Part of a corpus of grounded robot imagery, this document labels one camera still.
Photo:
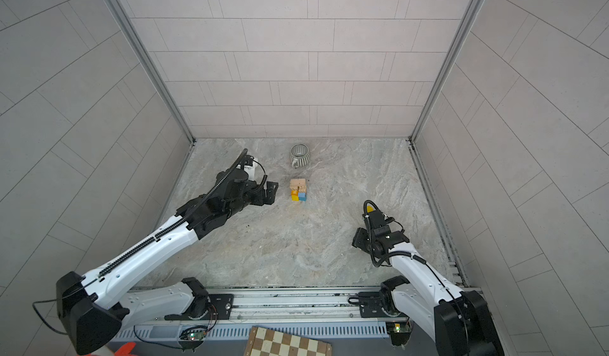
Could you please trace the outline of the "plain wooden block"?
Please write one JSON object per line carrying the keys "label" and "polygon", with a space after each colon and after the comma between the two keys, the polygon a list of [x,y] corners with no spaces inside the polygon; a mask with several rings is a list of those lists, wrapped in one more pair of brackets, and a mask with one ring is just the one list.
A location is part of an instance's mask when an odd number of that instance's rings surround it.
{"label": "plain wooden block", "polygon": [[293,178],[290,180],[290,189],[292,191],[306,191],[306,179]]}

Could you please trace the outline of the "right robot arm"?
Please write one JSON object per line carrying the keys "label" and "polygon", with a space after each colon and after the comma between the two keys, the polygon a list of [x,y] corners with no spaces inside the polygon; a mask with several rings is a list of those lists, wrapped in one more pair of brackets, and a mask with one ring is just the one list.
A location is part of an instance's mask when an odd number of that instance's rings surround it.
{"label": "right robot arm", "polygon": [[394,218],[370,200],[363,205],[364,226],[352,245],[370,256],[374,267],[391,267],[397,276],[384,281],[375,294],[350,297],[352,305],[380,308],[389,317],[404,316],[435,342],[440,355],[502,355],[487,301],[441,275],[405,235],[393,231]]}

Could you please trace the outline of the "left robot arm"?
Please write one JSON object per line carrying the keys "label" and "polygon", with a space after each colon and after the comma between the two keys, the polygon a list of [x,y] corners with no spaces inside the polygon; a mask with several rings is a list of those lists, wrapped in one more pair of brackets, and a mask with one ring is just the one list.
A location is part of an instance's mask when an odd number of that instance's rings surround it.
{"label": "left robot arm", "polygon": [[92,354],[120,331],[150,320],[212,316],[209,293],[196,278],[158,289],[131,289],[247,206],[273,205],[278,184],[266,179],[257,183],[253,172],[253,167],[236,166],[219,173],[209,193],[179,207],[165,224],[127,251],[85,275],[70,272],[57,281],[57,315],[77,354]]}

